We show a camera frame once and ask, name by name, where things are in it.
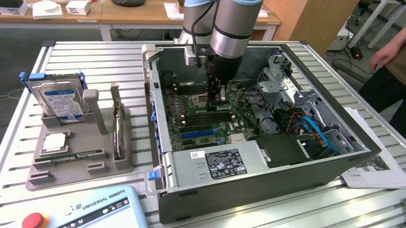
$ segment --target gray plastic holder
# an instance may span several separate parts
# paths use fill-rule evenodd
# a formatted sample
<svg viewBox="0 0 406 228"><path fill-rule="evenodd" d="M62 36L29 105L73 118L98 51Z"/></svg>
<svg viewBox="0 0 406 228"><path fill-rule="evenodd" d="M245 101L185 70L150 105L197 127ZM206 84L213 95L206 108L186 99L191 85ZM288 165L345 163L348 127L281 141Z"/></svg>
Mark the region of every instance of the gray plastic holder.
<svg viewBox="0 0 406 228"><path fill-rule="evenodd" d="M98 90L85 90L83 98L93 113L85 114L85 122L62 124L58 117L42 117L43 126L38 138L34 161L26 188L38 190L58 185L90 181L134 170L130 110L125 108L125 158L114 156L114 108L101 110ZM43 150L46 137L65 133L61 150Z"/></svg>

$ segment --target motherboard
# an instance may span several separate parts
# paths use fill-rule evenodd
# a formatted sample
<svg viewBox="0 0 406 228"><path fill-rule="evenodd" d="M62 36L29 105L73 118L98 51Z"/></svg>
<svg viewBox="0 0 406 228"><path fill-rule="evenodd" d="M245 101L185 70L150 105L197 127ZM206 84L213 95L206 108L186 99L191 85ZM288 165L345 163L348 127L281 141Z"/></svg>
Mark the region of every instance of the motherboard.
<svg viewBox="0 0 406 228"><path fill-rule="evenodd" d="M248 88L232 82L226 91L229 103L208 111L206 85L163 91L174 151L246 141L261 134L246 92Z"/></svg>

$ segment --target person's hand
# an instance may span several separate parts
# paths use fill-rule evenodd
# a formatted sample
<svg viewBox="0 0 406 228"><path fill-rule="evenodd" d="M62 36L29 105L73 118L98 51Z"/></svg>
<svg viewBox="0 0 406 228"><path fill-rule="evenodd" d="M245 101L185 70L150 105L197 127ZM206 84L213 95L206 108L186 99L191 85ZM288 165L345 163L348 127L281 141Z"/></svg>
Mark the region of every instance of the person's hand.
<svg viewBox="0 0 406 228"><path fill-rule="evenodd" d="M394 57L398 55L401 46L394 44L394 43L388 43L385 45L384 48L381 48L380 51L377 51L373 59L369 62L369 69L372 71L377 70L377 66L380 61L382 61L381 63L381 67L385 67L386 64L389 64L389 62L394 59Z"/></svg>

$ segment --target aluminum slotted table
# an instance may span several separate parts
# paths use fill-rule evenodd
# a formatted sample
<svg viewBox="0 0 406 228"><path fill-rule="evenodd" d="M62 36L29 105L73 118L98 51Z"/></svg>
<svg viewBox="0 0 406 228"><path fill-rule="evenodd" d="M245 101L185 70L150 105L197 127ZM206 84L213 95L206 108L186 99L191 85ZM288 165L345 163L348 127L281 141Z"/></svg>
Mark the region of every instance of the aluminum slotted table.
<svg viewBox="0 0 406 228"><path fill-rule="evenodd" d="M121 82L121 96L131 110L134 171L91 182L30 192L26 180L41 131L42 108L27 89L0 146L0 224L17 219L19 208L58 202L82 190L130 184L135 187L147 221L154 228L166 227L381 227L405 226L406 190L350 189L338 177L328 185L214 214L163 225L159 223L158 199L145 195L143 172L153 167L147 111L143 91L141 47L162 42L57 42L41 50L33 73L62 74L82 70L91 89L99 89L101 108L113 105L110 84ZM406 169L406 142L358 93L322 60L300 42L286 42L314 72L338 102L361 112L402 169ZM310 85L298 80L304 89Z"/></svg>

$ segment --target person's arm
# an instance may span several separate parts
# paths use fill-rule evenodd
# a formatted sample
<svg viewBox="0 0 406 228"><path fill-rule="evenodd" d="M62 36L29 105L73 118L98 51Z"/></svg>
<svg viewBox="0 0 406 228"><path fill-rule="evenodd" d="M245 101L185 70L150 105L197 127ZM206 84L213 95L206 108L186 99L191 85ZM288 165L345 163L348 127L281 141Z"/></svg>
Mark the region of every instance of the person's arm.
<svg viewBox="0 0 406 228"><path fill-rule="evenodd" d="M389 62L398 55L401 46L406 43L406 27L398 32L392 41L377 51L373 59L369 63L369 68L374 71L378 67L378 63L382 60L381 67L386 66Z"/></svg>

